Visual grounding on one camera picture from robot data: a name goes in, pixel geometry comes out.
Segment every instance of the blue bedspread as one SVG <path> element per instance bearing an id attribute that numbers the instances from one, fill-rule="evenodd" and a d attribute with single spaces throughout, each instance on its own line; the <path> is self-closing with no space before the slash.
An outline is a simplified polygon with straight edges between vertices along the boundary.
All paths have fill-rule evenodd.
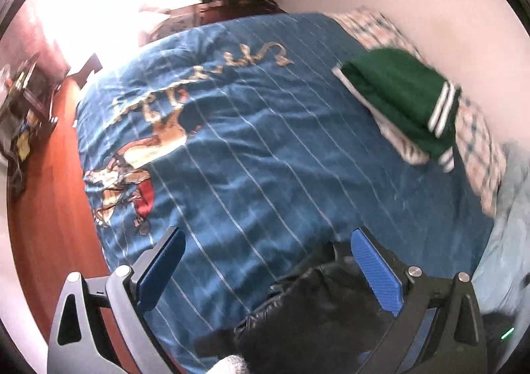
<path id="1" fill-rule="evenodd" d="M 155 42 L 84 88 L 79 153 L 110 269 L 171 225 L 186 232 L 146 318 L 189 372 L 214 363 L 195 338 L 234 326 L 359 225 L 431 275 L 479 263 L 492 221 L 459 157 L 449 174 L 407 165 L 331 72 L 364 52 L 324 15 L 260 16 Z"/>

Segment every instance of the wooden floor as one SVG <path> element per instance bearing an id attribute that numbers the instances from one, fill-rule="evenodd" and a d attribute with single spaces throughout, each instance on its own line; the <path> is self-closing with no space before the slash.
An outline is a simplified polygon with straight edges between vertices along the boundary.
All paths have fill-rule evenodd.
<path id="1" fill-rule="evenodd" d="M 67 79 L 56 94 L 59 123 L 28 158 L 26 191 L 8 202 L 10 236 L 22 289 L 35 321 L 49 339 L 55 304 L 68 273 L 108 275 L 83 192 L 74 122 L 79 87 Z M 138 372 L 110 312 L 104 314 L 120 361 Z"/>

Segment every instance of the light blue fabric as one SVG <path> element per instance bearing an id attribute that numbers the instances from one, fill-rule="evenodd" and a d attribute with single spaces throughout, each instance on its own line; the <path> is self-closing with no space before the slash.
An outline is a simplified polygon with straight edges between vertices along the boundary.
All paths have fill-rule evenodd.
<path id="1" fill-rule="evenodd" d="M 515 315 L 503 364 L 530 325 L 530 155 L 516 144 L 504 146 L 506 172 L 497 197 L 494 228 L 472 283 L 481 312 Z"/>
<path id="2" fill-rule="evenodd" d="M 268 42 L 285 46 L 292 63 L 277 65 L 275 47 L 255 64 L 226 65 L 225 52 L 238 60 L 241 44 L 256 55 Z M 201 126 L 196 135 L 143 167 L 154 193 L 150 232 L 134 226 L 128 200 L 138 188 L 130 184 L 110 226 L 97 226 L 110 269 L 132 264 L 171 225 L 186 233 L 184 257 L 145 318 L 189 372 L 215 362 L 195 356 L 194 339 L 233 327 L 263 302 L 276 277 L 318 244 L 349 240 L 360 225 L 432 276 L 472 274 L 478 265 L 492 220 L 481 213 L 460 157 L 450 174 L 436 163 L 405 163 L 331 72 L 364 52 L 324 15 L 261 16 L 150 44 L 84 87 L 77 131 L 87 172 L 123 161 L 116 157 L 122 146 L 153 136 L 141 107 L 109 125 L 113 101 L 123 106 L 187 79 L 195 65 L 208 74 L 179 86 L 189 94 L 179 124 L 188 134 Z M 163 117 L 172 110 L 164 92 L 149 106 Z M 96 209 L 102 184 L 85 181 Z"/>

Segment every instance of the green led indicator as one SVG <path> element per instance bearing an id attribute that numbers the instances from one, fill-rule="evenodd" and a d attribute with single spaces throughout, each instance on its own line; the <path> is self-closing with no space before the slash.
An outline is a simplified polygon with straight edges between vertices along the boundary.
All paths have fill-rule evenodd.
<path id="1" fill-rule="evenodd" d="M 511 333 L 512 333 L 513 331 L 515 331 L 515 328 L 511 328 L 511 329 L 510 329 L 507 333 L 505 333 L 500 339 L 501 339 L 501 340 L 504 340 L 504 339 L 508 338 L 508 336 L 510 336 Z"/>

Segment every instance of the plaid pillow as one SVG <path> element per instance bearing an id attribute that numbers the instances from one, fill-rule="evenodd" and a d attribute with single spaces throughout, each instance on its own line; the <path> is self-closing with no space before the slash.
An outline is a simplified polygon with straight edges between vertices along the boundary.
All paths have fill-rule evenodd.
<path id="1" fill-rule="evenodd" d="M 430 65 L 415 45 L 379 12 L 360 8 L 348 14 L 326 14 L 367 50 L 394 47 L 405 50 Z M 456 146 L 464 162 L 467 179 L 480 197 L 482 210 L 494 216 L 497 192 L 506 168 L 506 158 L 495 141 L 479 106 L 464 94 L 456 115 Z"/>

